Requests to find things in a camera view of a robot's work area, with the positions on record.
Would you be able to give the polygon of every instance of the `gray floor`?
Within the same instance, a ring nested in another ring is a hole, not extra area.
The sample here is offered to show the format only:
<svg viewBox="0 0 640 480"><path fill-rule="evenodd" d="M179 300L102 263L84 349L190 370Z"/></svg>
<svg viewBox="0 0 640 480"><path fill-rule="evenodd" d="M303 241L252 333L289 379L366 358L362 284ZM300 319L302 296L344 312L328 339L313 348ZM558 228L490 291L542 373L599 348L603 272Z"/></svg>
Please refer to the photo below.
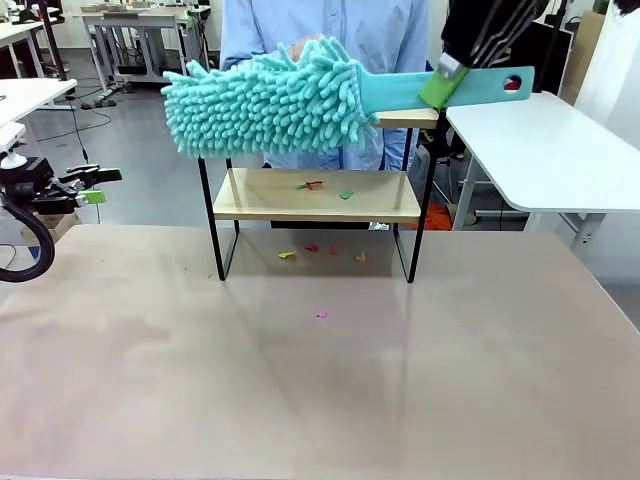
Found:
<svg viewBox="0 0 640 480"><path fill-rule="evenodd" d="M68 62L70 77L78 79L78 95L85 95L99 87L96 71L88 51L63 50L63 59ZM90 101L95 95L88 95ZM124 180L105 184L102 188L108 202L100 206L100 217L104 223L205 226L206 214L198 168L195 161L178 155L165 125L162 96L155 88L137 88L134 93L119 93L113 97L117 106L100 109L109 115L111 123L80 133L89 154L89 161L105 167L119 167ZM99 125L106 121L94 111L77 110L78 127ZM70 112L37 111L28 117L28 124L38 140L40 151L57 172L65 167L82 164L81 148L77 136L43 140L55 135L74 131ZM234 159L234 165L258 167L261 155ZM211 190L216 192L225 174L221 160L209 160ZM454 184L464 178L468 160L452 162ZM438 166L436 181L449 191L448 175L444 165ZM454 201L459 191L453 189ZM434 195L436 201L443 203ZM491 187L478 187L472 199L472 209L508 208L502 198ZM93 208L80 209L84 223L97 221ZM521 230L523 221L503 222L481 220L470 227L473 230ZM21 243L19 227L4 219L0 222L0 234L4 242ZM640 322L640 287L611 287L610 294L620 299L626 313Z"/></svg>

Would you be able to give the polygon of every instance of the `person's hand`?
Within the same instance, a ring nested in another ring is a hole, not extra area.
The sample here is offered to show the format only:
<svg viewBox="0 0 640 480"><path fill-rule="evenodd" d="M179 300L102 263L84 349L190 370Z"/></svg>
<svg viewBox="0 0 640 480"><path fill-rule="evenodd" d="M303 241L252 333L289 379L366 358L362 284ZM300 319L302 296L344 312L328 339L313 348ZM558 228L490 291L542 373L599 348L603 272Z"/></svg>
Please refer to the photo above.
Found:
<svg viewBox="0 0 640 480"><path fill-rule="evenodd" d="M305 43L307 43L309 40L318 40L321 37L322 35L309 35L307 37L304 37L302 40L298 40L296 43L291 45L287 49L289 56L291 57L291 60L293 60L294 62L298 62L300 60L300 55L302 54L302 50L304 49Z"/></svg>

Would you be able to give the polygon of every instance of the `blue shirt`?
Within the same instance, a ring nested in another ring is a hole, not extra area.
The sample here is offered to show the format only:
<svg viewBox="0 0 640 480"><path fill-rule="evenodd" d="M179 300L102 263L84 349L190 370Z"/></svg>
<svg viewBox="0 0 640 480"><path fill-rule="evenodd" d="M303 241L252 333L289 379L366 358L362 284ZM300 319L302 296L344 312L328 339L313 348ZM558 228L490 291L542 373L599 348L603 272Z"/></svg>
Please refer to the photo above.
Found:
<svg viewBox="0 0 640 480"><path fill-rule="evenodd" d="M308 35L336 37L371 73L422 72L428 0L225 0L221 69L293 45ZM364 150L265 154L276 168L400 170L406 129L378 129Z"/></svg>

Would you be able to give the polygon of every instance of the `shelf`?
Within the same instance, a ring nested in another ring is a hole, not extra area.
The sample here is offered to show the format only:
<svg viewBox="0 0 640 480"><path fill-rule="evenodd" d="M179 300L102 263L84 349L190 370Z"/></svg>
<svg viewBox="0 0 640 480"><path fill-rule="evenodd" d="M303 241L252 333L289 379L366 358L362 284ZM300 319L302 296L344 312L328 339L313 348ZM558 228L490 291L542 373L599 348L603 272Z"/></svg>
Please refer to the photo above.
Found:
<svg viewBox="0 0 640 480"><path fill-rule="evenodd" d="M438 112L433 108L419 108L416 110L396 110L392 112L376 113L380 119L377 128L436 128Z"/></svg>
<svg viewBox="0 0 640 480"><path fill-rule="evenodd" d="M324 184L296 189L305 182ZM340 192L350 190L343 200ZM420 216L405 172L232 168L213 211L220 220L415 222Z"/></svg>

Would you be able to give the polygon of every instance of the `chenille bristle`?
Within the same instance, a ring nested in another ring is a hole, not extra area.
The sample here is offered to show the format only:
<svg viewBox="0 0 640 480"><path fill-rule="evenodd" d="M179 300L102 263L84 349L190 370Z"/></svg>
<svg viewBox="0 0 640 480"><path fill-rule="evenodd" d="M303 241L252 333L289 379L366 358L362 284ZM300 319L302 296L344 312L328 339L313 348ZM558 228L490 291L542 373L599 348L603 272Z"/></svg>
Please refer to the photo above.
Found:
<svg viewBox="0 0 640 480"><path fill-rule="evenodd" d="M279 46L251 65L190 77L166 72L167 125L178 151L191 158L254 152L324 152L376 132L360 103L358 62L335 38L311 40L295 63Z"/></svg>

